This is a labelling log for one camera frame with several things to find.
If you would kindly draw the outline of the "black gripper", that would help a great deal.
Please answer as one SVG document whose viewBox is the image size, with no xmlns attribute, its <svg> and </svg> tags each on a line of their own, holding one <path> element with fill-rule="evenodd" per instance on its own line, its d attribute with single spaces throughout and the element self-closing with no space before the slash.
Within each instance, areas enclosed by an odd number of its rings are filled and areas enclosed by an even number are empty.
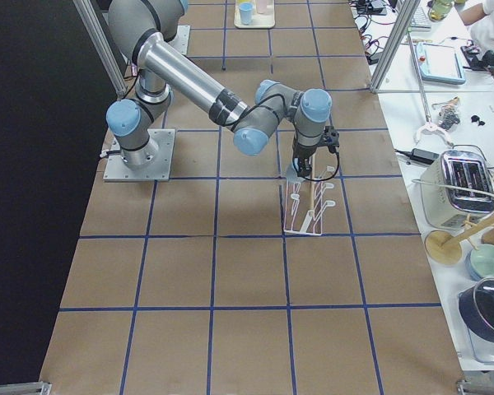
<svg viewBox="0 0 494 395">
<path fill-rule="evenodd" d="M 296 174 L 302 178 L 309 178 L 311 174 L 310 158 L 315 153 L 315 146 L 304 146 L 299 142 L 293 142 L 292 167 Z"/>
</svg>

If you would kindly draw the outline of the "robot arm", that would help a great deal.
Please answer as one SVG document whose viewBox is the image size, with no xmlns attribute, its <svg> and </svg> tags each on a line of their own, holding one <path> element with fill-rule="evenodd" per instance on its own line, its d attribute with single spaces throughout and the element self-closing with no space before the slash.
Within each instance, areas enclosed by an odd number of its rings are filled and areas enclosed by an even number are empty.
<svg viewBox="0 0 494 395">
<path fill-rule="evenodd" d="M 110 33 L 120 52 L 138 68 L 135 91 L 109 107 L 106 119 L 123 153 L 148 147 L 147 128 L 168 107 L 177 90 L 205 111 L 216 125 L 234 134 L 237 149 L 259 154 L 282 120 L 293 124 L 291 166 L 311 180 L 311 156 L 320 146 L 338 154 L 338 132 L 328 126 L 331 96 L 322 89 L 299 91 L 264 80 L 248 106 L 171 45 L 186 1 L 113 1 Z"/>
</svg>

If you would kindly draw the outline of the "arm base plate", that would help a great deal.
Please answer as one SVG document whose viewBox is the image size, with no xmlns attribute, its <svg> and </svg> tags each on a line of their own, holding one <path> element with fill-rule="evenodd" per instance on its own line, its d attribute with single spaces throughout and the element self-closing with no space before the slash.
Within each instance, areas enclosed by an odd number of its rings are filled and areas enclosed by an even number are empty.
<svg viewBox="0 0 494 395">
<path fill-rule="evenodd" d="M 105 182 L 168 182 L 175 148 L 175 129 L 149 128 L 148 143 L 140 150 L 123 150 L 116 139 L 103 152 Z"/>
<path fill-rule="evenodd" d="M 165 53 L 176 56 L 186 56 L 189 49 L 190 26 L 176 26 L 175 33 L 167 32 L 164 35 Z"/>
</svg>

